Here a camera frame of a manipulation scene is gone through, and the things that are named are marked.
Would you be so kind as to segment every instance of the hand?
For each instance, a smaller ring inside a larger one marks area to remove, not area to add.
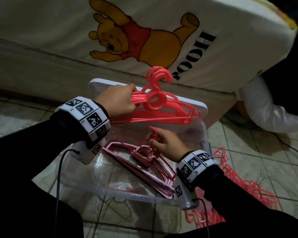
[[[169,160],[179,163],[182,156],[191,151],[174,132],[162,128],[155,129],[163,139],[163,143],[151,139],[149,144]]]
[[[94,101],[101,104],[109,118],[131,114],[136,106],[131,102],[131,93],[137,91],[134,84],[110,86]]]

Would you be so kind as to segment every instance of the wire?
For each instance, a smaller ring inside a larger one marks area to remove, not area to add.
[[[196,199],[192,199],[192,201],[196,201],[196,200],[201,200],[204,206],[204,212],[205,212],[205,219],[206,219],[206,224],[207,224],[207,237],[210,238],[210,231],[208,228],[208,216],[207,216],[207,207],[205,206],[204,200],[202,200],[201,198],[196,198]]]
[[[53,238],[55,238],[55,233],[56,233],[57,209],[58,209],[58,201],[60,199],[61,167],[62,167],[63,159],[64,159],[66,153],[69,152],[69,151],[73,151],[76,154],[79,154],[79,151],[74,150],[74,149],[68,149],[68,150],[66,150],[63,153],[62,158],[60,160],[60,165],[58,166],[57,183],[56,183],[56,209],[55,209],[55,220],[54,220]]]
[[[279,142],[283,143],[284,145],[286,145],[289,148],[292,148],[294,151],[297,151],[298,152],[298,150],[296,150],[295,148],[291,147],[290,145],[288,145],[284,141],[282,141],[281,138],[276,133],[273,133],[273,134],[277,137],[277,139],[279,140]]]

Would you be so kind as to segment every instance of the white mattress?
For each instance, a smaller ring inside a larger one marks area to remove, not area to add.
[[[233,92],[286,57],[296,35],[262,0],[107,0],[105,11],[94,1],[95,10],[89,0],[0,0],[0,38],[138,76],[170,64],[174,83]],[[97,30],[102,45],[89,37]]]

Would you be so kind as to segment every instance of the person's right hand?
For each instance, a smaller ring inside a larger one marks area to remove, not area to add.
[[[151,139],[149,144],[169,160],[179,163],[182,156],[191,151],[174,132],[162,128],[155,129],[163,139],[163,143]]]

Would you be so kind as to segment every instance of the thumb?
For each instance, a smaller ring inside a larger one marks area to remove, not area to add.
[[[156,141],[154,139],[151,139],[149,141],[149,144],[150,144],[150,146],[156,148],[160,153],[163,152],[164,147],[165,147],[165,144],[161,144],[161,143],[159,143],[158,141]]]

